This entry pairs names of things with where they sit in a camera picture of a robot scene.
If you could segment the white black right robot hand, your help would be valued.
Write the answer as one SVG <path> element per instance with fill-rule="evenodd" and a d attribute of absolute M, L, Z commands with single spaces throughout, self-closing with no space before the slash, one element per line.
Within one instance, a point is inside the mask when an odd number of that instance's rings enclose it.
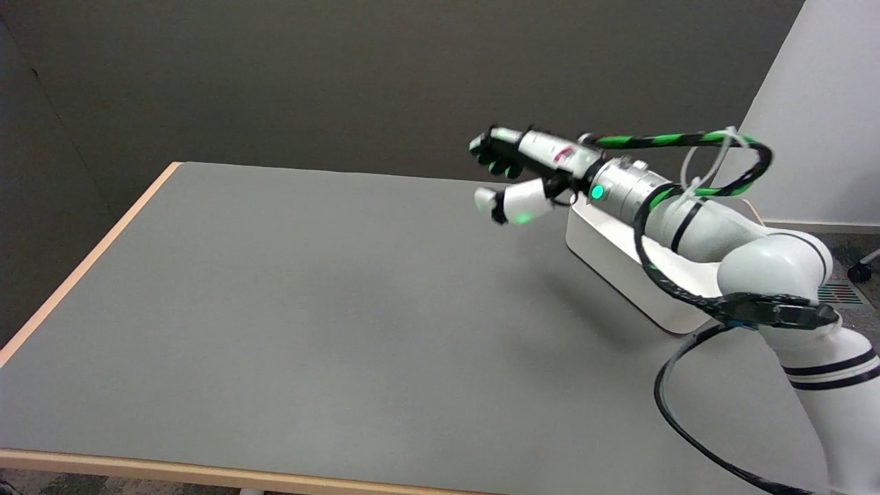
<path fill-rule="evenodd" d="M 562 196 L 586 193 L 608 160 L 591 145 L 533 128 L 513 131 L 503 126 L 491 126 L 472 139 L 469 151 L 491 175 L 516 179 L 530 171 L 537 176 L 503 189 L 476 189 L 477 210 L 498 225 L 522 225 L 566 206 Z"/>

